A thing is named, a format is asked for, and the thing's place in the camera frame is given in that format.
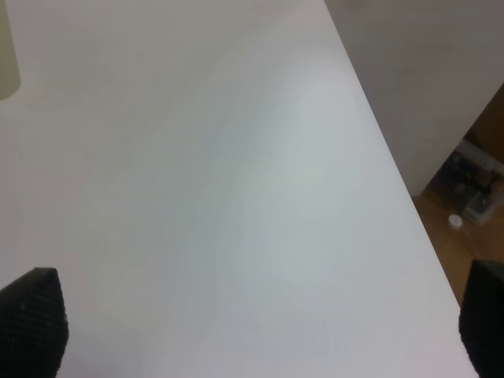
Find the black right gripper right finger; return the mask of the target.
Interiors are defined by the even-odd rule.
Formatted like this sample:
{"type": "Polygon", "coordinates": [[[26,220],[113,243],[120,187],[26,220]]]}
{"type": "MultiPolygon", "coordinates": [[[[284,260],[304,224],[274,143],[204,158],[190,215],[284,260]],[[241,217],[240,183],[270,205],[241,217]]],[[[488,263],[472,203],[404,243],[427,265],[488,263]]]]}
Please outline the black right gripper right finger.
{"type": "Polygon", "coordinates": [[[503,376],[503,263],[475,260],[461,303],[458,330],[480,377],[503,376]]]}

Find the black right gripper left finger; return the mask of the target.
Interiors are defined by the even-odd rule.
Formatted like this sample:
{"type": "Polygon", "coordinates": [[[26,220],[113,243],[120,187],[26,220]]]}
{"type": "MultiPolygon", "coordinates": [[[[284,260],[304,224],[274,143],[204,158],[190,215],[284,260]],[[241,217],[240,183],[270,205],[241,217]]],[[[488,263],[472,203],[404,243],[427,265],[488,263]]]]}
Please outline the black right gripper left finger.
{"type": "Polygon", "coordinates": [[[2,377],[55,377],[68,340],[55,268],[34,268],[1,289],[2,377]]]}

